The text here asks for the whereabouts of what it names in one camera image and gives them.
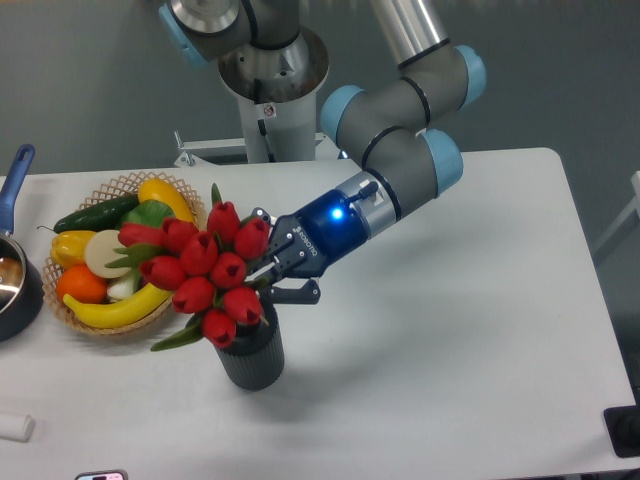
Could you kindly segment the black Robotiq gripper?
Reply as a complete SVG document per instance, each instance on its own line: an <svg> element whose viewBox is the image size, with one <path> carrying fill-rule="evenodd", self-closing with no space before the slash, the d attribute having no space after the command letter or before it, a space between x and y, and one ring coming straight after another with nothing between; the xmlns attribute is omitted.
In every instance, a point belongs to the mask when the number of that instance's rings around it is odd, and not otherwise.
<svg viewBox="0 0 640 480"><path fill-rule="evenodd" d="M256 207L251 220L260 219L271 230L265 253L252 260L247 272L259 284L273 285L284 278L306 278L297 288L272 286L269 298L274 304L315 305L320 300L316 280L326 269L363 245L369 238L358 202L365 195L357 192L327 192L289 215L276 219L264 208Z"/></svg>

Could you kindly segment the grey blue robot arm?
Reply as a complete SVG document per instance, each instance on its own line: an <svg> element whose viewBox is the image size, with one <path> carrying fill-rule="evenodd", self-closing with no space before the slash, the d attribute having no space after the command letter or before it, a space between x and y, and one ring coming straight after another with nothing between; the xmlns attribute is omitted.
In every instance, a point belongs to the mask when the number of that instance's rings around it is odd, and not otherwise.
<svg viewBox="0 0 640 480"><path fill-rule="evenodd" d="M166 1L160 19L182 56L216 62L235 96L252 163L311 160L323 132L359 172L296 212L271 220L253 267L259 294L314 304L325 270L462 176L455 142L433 128L486 86L482 59L450 42L429 1L372 5L399 78L369 93L346 85L323 105L329 70L323 41L299 20L295 1Z"/></svg>

